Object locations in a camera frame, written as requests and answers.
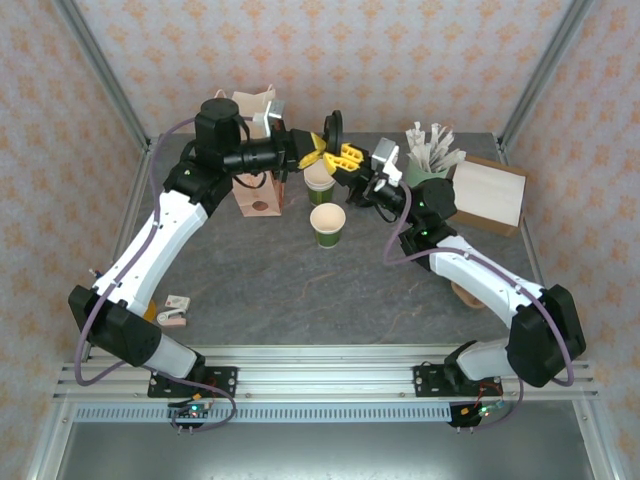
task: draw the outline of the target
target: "aluminum frame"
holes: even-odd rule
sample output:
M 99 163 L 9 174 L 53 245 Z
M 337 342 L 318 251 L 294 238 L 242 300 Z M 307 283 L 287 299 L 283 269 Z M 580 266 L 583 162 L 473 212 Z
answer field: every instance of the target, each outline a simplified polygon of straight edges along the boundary
M 551 43 L 549 43 L 524 92 L 522 92 L 516 108 L 500 134 L 499 144 L 501 150 L 507 151 L 510 145 L 513 144 L 524 121 L 533 110 L 540 94 L 553 75 L 556 65 L 582 25 L 582 20 L 593 3 L 593 0 L 574 0 L 569 6 L 558 30 L 551 39 Z
M 574 401 L 573 408 L 594 477 L 597 480 L 626 479 L 618 452 L 613 448 L 615 443 L 604 405 L 583 399 Z
M 76 408 L 77 405 L 73 402 L 54 403 L 51 406 L 27 473 L 28 480 L 50 480 L 58 477 Z
M 422 362 L 441 363 L 457 345 L 362 346 L 221 346 L 193 347 L 207 364 L 240 368 L 238 402 L 450 402 L 475 397 L 417 398 L 412 367 Z M 99 348 L 91 350 L 82 371 L 92 377 L 117 359 Z M 596 398 L 598 384 L 588 362 L 574 362 L 576 382 L 566 388 L 549 383 L 544 388 L 525 386 L 525 401 Z M 99 383 L 79 386 L 73 365 L 62 368 L 54 402 L 166 402 L 146 396 L 150 373 L 123 366 Z M 505 397 L 515 398 L 515 377 L 503 378 Z

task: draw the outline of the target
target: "white paper cup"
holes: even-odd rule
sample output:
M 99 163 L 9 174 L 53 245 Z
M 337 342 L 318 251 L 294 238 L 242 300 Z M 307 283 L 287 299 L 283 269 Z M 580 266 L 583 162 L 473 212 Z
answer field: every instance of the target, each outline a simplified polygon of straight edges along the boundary
M 311 212 L 311 226 L 316 231 L 316 242 L 322 248 L 333 248 L 340 240 L 347 214 L 335 203 L 323 203 Z
M 303 174 L 311 203 L 320 205 L 330 202 L 336 181 L 327 171 L 324 160 L 320 159 L 310 167 L 305 168 Z

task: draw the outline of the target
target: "cardboard box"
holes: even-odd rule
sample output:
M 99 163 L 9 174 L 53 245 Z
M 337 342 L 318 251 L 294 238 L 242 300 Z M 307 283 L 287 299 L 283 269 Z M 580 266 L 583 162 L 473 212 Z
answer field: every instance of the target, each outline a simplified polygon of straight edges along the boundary
M 467 155 L 466 158 L 466 162 L 470 162 L 476 165 L 481 165 L 484 167 L 488 167 L 491 169 L 495 169 L 501 172 L 507 172 L 513 175 L 517 175 L 520 177 L 524 177 L 523 182 L 524 185 L 522 187 L 522 197 L 524 197 L 524 190 L 526 188 L 526 179 L 527 179 L 527 172 L 521 168 L 518 167 L 507 167 L 505 165 L 502 165 L 499 162 L 493 162 L 490 160 L 485 160 L 484 158 L 479 158 L 479 157 L 474 157 L 474 156 L 470 156 Z M 456 181 L 456 172 L 454 171 L 453 173 L 453 182 L 454 182 L 454 189 L 456 188 L 455 185 L 455 181 Z M 478 187 L 479 192 L 478 194 L 481 194 L 481 190 L 482 190 L 482 186 Z M 519 231 L 520 231 L 520 226 L 522 225 L 522 202 L 523 202 L 524 198 L 513 198 L 513 202 L 520 202 L 520 209 L 518 212 L 516 212 L 516 220 L 517 222 L 501 222 L 498 220 L 495 220 L 493 218 L 486 218 L 484 216 L 478 215 L 476 213 L 471 213 L 469 211 L 464 211 L 464 208 L 460 208 L 458 207 L 458 202 L 456 200 L 456 207 L 458 208 L 458 213 L 456 213 L 453 217 L 451 217 L 451 220 L 456 221 L 456 222 L 460 222 L 460 223 L 464 223 L 466 225 L 471 225 L 473 227 L 477 227 L 477 228 L 481 228 L 482 230 L 487 230 L 489 232 L 493 232 L 493 233 L 497 233 L 499 235 L 503 235 L 505 237 L 513 237 L 514 235 L 516 235 Z

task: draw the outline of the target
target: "gray table surface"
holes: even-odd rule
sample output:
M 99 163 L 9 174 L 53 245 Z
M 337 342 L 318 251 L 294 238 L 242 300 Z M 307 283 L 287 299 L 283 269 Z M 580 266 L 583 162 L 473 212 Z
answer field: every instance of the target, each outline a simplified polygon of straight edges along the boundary
M 375 148 L 381 134 L 346 134 L 345 141 Z M 404 133 L 384 134 L 401 147 Z M 189 135 L 167 139 L 155 178 L 164 181 Z M 456 136 L 454 148 L 498 159 L 493 136 Z M 373 209 L 345 204 L 347 189 L 336 186 L 334 202 L 347 213 L 340 243 L 316 246 L 309 224 L 312 206 L 302 175 L 285 189 L 281 217 L 244 218 L 233 195 L 187 242 L 154 294 L 163 305 L 168 294 L 191 297 L 186 328 L 170 334 L 187 345 L 458 344 L 508 334 L 488 309 L 465 306 L 450 282 L 416 264 L 382 265 L 392 226 Z M 136 231 L 153 208 L 147 187 Z M 523 239 L 504 238 L 451 223 L 469 243 L 505 268 L 532 279 Z M 399 244 L 394 256 L 402 256 Z

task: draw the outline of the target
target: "patterned wallpaper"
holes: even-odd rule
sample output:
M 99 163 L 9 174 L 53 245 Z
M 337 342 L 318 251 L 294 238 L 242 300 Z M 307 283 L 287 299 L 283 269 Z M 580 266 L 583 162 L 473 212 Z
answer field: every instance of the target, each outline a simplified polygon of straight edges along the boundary
M 24 478 L 139 152 L 51 0 L 0 2 L 0 478 Z
M 289 125 L 500 132 L 570 0 L 79 0 L 147 135 L 218 88 L 287 101 Z
M 574 294 L 640 478 L 640 8 L 600 0 L 510 152 L 545 279 Z

